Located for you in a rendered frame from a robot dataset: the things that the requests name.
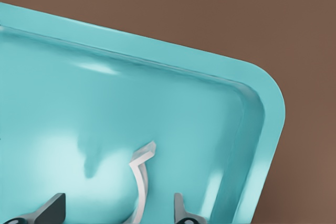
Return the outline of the turquoise plastic tray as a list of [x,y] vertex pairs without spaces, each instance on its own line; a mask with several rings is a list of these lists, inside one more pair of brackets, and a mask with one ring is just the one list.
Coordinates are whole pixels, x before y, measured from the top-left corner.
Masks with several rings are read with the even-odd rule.
[[64,224],[122,224],[154,141],[140,224],[173,224],[175,193],[207,224],[248,224],[284,121],[252,63],[0,3],[0,223],[65,193]]

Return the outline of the white drainage pipe clamp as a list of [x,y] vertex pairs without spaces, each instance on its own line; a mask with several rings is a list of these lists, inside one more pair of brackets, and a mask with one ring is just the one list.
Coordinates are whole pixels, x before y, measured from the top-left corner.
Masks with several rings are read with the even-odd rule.
[[151,141],[132,154],[129,166],[137,184],[138,202],[132,214],[122,224],[140,224],[142,220],[149,187],[146,162],[154,157],[155,151],[156,143]]

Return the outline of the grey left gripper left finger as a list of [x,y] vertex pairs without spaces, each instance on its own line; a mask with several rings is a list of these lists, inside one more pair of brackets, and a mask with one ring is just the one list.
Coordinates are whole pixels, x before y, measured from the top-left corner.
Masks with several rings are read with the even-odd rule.
[[57,193],[34,212],[7,220],[3,224],[63,224],[66,218],[66,194]]

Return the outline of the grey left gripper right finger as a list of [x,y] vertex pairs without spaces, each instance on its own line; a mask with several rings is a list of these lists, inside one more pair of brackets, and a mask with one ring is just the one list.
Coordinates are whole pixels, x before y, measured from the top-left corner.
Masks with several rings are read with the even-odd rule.
[[183,195],[174,194],[174,224],[207,224],[207,220],[199,215],[186,211]]

